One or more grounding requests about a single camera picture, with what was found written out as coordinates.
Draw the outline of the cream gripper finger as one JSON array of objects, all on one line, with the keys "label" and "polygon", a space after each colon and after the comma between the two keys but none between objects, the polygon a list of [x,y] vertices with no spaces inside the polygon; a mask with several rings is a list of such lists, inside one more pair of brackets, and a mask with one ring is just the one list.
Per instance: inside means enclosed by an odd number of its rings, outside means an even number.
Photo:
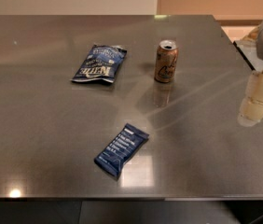
[{"label": "cream gripper finger", "polygon": [[263,70],[253,71],[249,77],[238,115],[238,122],[243,127],[252,127],[261,120],[263,120]]}]

